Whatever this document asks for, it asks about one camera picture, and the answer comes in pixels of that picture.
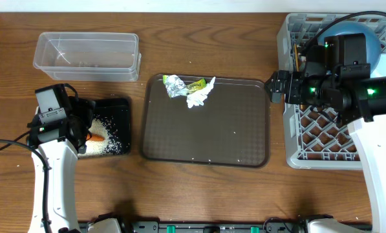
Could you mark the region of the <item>wooden chopstick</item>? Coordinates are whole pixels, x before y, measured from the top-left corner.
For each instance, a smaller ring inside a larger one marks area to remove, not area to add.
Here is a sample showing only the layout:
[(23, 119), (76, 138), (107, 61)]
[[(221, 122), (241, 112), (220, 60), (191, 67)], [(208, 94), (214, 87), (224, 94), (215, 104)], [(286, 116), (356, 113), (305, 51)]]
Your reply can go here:
[(295, 71), (299, 72), (299, 54), (298, 54), (298, 45), (294, 43), (294, 63)]

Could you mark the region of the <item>orange carrot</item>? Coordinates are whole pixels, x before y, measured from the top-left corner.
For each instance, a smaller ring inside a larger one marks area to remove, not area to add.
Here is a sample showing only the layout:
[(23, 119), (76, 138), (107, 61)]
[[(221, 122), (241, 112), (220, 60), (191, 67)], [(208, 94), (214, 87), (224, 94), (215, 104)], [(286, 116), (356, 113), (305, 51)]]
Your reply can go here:
[(103, 142), (105, 138), (97, 134), (87, 134), (86, 141)]

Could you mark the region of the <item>white rice pile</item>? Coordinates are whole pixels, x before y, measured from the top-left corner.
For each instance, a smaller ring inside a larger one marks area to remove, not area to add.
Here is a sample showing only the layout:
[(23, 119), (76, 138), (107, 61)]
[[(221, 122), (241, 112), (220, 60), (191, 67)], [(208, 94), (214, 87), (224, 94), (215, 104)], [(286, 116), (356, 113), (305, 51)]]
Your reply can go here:
[(115, 124), (112, 120), (95, 118), (92, 121), (92, 126), (89, 129), (91, 134), (101, 135), (105, 138), (103, 142), (86, 142), (86, 152), (79, 153), (79, 158), (102, 157), (108, 155), (117, 155), (122, 149), (122, 142), (118, 138), (117, 129), (114, 129)]

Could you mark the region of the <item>dark blue plate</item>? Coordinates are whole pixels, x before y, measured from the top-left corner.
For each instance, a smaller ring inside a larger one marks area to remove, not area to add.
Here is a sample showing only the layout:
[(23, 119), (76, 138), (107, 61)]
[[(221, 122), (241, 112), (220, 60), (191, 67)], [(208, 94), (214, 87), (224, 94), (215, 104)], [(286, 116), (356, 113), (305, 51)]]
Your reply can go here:
[(368, 26), (352, 21), (342, 21), (330, 27), (317, 39), (319, 45), (324, 44), (324, 39), (329, 36), (363, 33), (366, 38), (367, 62), (370, 63), (372, 72), (378, 64), (381, 56), (380, 41), (374, 31)]

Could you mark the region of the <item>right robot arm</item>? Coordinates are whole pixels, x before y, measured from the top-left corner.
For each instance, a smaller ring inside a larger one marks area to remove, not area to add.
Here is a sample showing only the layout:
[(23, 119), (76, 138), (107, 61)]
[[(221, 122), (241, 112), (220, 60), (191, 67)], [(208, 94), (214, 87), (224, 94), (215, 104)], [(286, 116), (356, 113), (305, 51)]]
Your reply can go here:
[(386, 232), (386, 76), (372, 78), (364, 34), (327, 37), (302, 71), (276, 71), (265, 83), (273, 103), (331, 107), (359, 153), (372, 231)]

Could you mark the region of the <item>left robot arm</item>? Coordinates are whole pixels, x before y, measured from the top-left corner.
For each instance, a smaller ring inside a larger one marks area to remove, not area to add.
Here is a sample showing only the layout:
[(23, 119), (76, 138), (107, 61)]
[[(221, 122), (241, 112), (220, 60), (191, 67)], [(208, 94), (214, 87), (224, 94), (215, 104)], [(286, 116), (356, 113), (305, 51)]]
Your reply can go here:
[(101, 140), (90, 132), (96, 103), (61, 83), (35, 91), (36, 114), (27, 127), (27, 145), (34, 162), (34, 206), (29, 232), (79, 232), (74, 193), (78, 155), (88, 141)]

